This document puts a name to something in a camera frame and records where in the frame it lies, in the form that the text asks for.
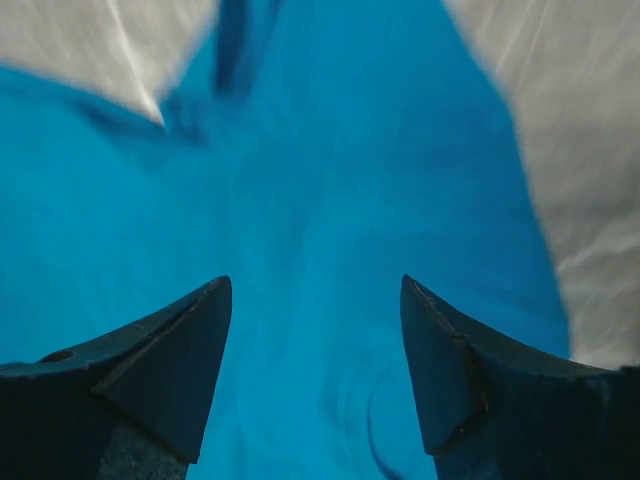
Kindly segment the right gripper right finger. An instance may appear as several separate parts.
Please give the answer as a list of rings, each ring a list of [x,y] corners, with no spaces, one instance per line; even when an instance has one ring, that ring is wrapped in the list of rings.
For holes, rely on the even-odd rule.
[[[529,347],[411,277],[400,315],[422,443],[439,478],[638,478],[637,368]]]

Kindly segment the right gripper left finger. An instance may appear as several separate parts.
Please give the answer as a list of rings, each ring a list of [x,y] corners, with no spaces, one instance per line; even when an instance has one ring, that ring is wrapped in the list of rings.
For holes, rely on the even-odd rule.
[[[184,478],[200,455],[231,312],[223,276],[91,341],[3,365],[2,477]]]

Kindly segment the bright blue t shirt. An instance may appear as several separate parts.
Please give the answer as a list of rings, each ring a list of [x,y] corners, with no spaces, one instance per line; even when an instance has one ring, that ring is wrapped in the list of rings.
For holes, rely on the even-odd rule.
[[[226,1],[162,124],[1,71],[1,358],[226,275],[198,479],[431,479],[401,280],[568,352],[509,110],[439,1]]]

